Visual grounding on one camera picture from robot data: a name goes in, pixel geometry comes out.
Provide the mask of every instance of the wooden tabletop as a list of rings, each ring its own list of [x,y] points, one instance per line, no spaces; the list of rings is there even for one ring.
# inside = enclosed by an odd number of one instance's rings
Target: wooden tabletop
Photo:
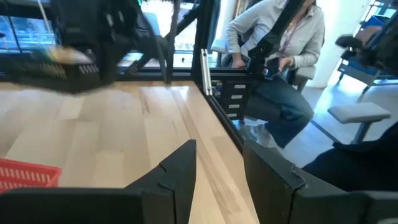
[[[197,140],[190,223],[258,223],[243,160],[193,82],[88,95],[0,84],[0,157],[57,166],[62,187],[125,187]]]

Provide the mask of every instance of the glass window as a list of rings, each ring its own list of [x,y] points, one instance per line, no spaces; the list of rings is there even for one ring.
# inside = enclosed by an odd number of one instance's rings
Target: glass window
[[[4,34],[4,37],[0,40],[0,53],[19,52],[9,20],[6,16],[0,16],[0,33]]]
[[[55,43],[55,36],[49,21],[50,31],[44,20],[24,17],[12,17],[19,45],[22,51],[46,48]]]

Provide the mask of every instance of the metal pole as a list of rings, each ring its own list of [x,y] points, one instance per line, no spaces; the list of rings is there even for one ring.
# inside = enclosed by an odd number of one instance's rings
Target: metal pole
[[[362,122],[358,132],[355,135],[354,140],[351,142],[352,144],[359,144],[361,142],[363,142],[363,139],[366,136],[366,133],[368,133],[369,128],[371,127],[373,122]]]
[[[201,0],[199,4],[200,14],[197,20],[197,33],[195,36],[195,46],[193,49],[192,71],[193,81],[199,88],[203,89],[202,69],[201,69],[201,49],[207,49],[209,38],[209,27],[213,15],[214,0]]]

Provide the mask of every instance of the window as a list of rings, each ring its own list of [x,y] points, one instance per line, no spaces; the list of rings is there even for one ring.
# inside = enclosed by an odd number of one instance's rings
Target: window
[[[177,22],[180,22],[184,15],[193,8],[193,3],[191,2],[185,1],[181,3]],[[155,33],[165,37],[170,32],[173,3],[163,0],[148,0],[146,2],[142,2],[141,8]],[[175,37],[174,67],[192,66],[196,29],[197,20],[194,20],[187,28],[185,28],[181,33],[179,33],[178,36]],[[141,55],[142,54],[139,52],[129,53],[127,56],[125,56],[119,66],[124,67],[130,65],[133,61],[139,60]],[[159,62],[156,59],[151,59],[145,66],[159,67]]]
[[[5,16],[0,16],[0,33],[5,34],[0,40],[0,53],[19,52],[9,20]]]
[[[52,30],[50,32],[47,30],[42,19],[11,17],[11,21],[23,52],[45,48],[55,43],[54,33]],[[6,35],[4,41],[0,45],[2,52],[7,50],[18,51],[19,49],[14,34],[12,33],[9,19],[6,16],[0,16],[0,32]]]
[[[22,51],[46,48],[55,43],[53,31],[47,30],[42,19],[12,17],[11,20]]]

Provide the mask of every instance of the blurry black object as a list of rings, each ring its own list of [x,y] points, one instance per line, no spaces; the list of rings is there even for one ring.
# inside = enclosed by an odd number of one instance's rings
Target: blurry black object
[[[336,44],[348,50],[343,59],[354,59],[365,67],[375,67],[398,74],[398,13],[396,12],[365,46],[352,35],[340,37]]]
[[[279,71],[279,57],[270,59],[266,62],[266,78],[272,79],[274,75],[278,75]]]
[[[245,142],[243,159],[261,224],[397,223],[388,219],[398,217],[398,193],[345,192],[254,141]]]
[[[305,0],[288,1],[271,31],[258,44],[249,50],[250,61],[246,71],[251,75],[261,74],[265,69],[266,58],[280,48],[280,40]]]
[[[1,54],[0,61],[11,82],[61,93],[81,93],[114,81],[102,79],[95,63],[69,65],[36,59],[31,54]]]
[[[195,182],[189,140],[125,189],[10,190],[0,195],[0,223],[185,224]]]
[[[12,82],[64,93],[93,90],[115,81],[118,63],[131,49],[158,58],[165,74],[162,47],[138,1],[51,0],[50,9],[57,43],[91,52],[93,64],[2,54],[0,69]]]

